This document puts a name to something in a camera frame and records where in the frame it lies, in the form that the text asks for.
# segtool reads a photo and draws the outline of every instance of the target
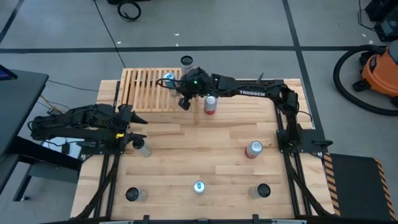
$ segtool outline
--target wooden tabletop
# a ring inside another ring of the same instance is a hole
[[[284,81],[298,93],[300,110],[308,111],[300,80]],[[101,82],[97,103],[113,104],[116,82]],[[127,146],[119,164],[112,219],[142,220],[144,215],[150,215],[151,220],[249,219],[253,214],[260,218],[293,218],[271,100],[220,98],[212,116],[203,112],[203,99],[193,100],[192,104],[191,111],[141,112],[139,116],[149,124],[131,124],[130,131],[148,136],[152,155],[143,157],[131,144]],[[298,121],[303,128],[312,127],[308,115],[299,113]],[[262,142],[264,152],[248,159],[244,148],[253,140]],[[102,161],[103,156],[93,156],[83,164],[71,217],[78,215],[96,192]],[[333,213],[321,160],[301,154],[301,161],[308,188]],[[206,185],[201,195],[193,191],[198,180]],[[260,183],[270,186],[271,195],[251,199],[249,188]],[[147,200],[127,201],[125,193],[130,187],[147,190]],[[304,214],[301,193],[297,192]],[[103,200],[101,214],[105,205]]]

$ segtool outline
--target wooden slatted tray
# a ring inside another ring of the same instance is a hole
[[[175,79],[182,76],[181,68],[125,68],[121,77],[117,106],[127,103],[136,112],[182,111],[178,106],[180,97],[170,90],[156,85],[156,80],[172,72]]]

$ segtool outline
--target computer monitor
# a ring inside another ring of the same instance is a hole
[[[18,76],[12,71],[6,69],[4,66],[0,65],[0,81],[3,80],[15,80]]]

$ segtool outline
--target blue soda can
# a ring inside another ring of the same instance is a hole
[[[172,72],[166,73],[164,74],[163,78],[168,78],[168,79],[175,79],[175,75]],[[169,88],[175,88],[175,83],[171,80],[164,80],[165,86],[169,87]],[[178,93],[176,90],[174,89],[169,89],[170,90],[170,94],[172,96],[178,96]]]

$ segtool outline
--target gray floor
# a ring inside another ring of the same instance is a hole
[[[377,35],[356,22],[357,0],[288,0],[301,46],[355,46],[380,43]],[[0,30],[17,0],[1,0]],[[363,0],[363,7],[369,1]],[[142,17],[133,23],[119,18],[115,6],[98,0],[99,9],[118,47],[175,47],[279,45],[293,46],[281,0],[152,0],[140,2]],[[0,49],[67,49],[113,47],[93,1],[25,0]],[[303,52],[325,135],[335,143],[330,152],[379,158],[385,169],[395,207],[398,205],[398,159],[395,138],[398,118],[361,110],[340,96],[333,84],[334,64],[344,52]],[[294,51],[227,50],[194,52],[123,52],[127,67],[177,67],[181,56],[208,72],[237,78],[301,78]],[[9,68],[42,72],[50,79],[84,88],[98,88],[100,80],[119,79],[123,66],[116,53],[0,54]],[[348,86],[358,77],[355,58],[342,69]],[[44,95],[70,107],[94,103],[96,94],[48,83]],[[363,93],[391,107],[383,96]],[[28,120],[44,114],[36,105]],[[23,128],[20,136],[29,138]],[[65,220],[76,186],[33,178],[26,194],[32,200],[11,202],[27,166],[20,164],[0,195],[4,223]]]

